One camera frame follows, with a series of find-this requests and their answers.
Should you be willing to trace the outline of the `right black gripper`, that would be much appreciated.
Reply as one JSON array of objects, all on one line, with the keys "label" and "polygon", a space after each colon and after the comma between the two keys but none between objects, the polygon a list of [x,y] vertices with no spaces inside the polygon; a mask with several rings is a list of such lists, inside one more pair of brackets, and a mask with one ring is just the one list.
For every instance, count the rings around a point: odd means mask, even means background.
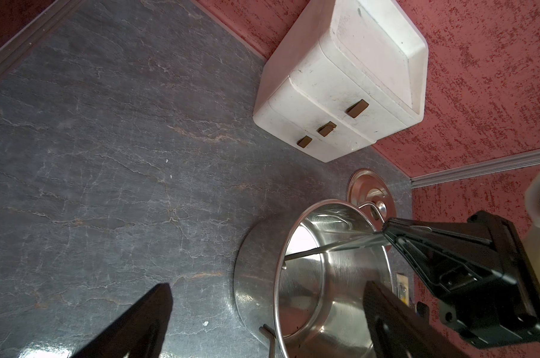
[{"label": "right black gripper", "polygon": [[540,281],[512,222],[391,218],[382,234],[440,302],[441,323],[478,349],[540,343]]}]

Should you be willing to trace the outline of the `stainless steel pot lid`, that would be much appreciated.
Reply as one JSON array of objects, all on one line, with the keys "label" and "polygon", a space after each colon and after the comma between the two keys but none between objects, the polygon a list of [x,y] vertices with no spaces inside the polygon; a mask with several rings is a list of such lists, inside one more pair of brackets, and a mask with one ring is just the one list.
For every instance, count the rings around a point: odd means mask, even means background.
[{"label": "stainless steel pot lid", "polygon": [[375,230],[397,216],[395,201],[383,179],[370,169],[358,169],[347,185],[347,201],[368,217]]}]

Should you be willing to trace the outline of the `metal ladle spoon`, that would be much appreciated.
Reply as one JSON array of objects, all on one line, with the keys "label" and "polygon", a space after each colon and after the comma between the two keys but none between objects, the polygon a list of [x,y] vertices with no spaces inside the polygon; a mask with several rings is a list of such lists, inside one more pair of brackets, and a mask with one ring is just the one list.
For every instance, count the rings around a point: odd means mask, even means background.
[{"label": "metal ladle spoon", "polygon": [[294,254],[288,254],[285,256],[284,261],[291,261],[296,259],[301,259],[315,254],[326,254],[335,251],[347,251],[354,249],[364,249],[377,246],[388,246],[389,240],[386,239],[382,231],[375,231],[372,234],[368,234],[361,237],[353,238],[348,241],[340,241],[337,243],[331,243],[326,246],[320,246],[315,249],[310,249],[307,251],[301,251]]}]

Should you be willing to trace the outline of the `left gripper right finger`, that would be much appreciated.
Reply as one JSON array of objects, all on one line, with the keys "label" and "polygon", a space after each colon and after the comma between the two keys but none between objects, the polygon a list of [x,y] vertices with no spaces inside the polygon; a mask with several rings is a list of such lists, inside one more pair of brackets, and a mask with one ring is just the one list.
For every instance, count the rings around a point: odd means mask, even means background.
[{"label": "left gripper right finger", "polygon": [[366,283],[363,306],[377,357],[466,356],[377,281]]}]

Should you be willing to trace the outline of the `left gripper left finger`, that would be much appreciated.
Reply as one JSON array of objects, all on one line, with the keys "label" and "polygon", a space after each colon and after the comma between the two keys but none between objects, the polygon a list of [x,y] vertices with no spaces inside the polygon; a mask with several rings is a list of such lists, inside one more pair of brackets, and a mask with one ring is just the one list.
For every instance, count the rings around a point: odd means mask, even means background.
[{"label": "left gripper left finger", "polygon": [[73,356],[159,357],[172,307],[170,285],[159,283]]}]

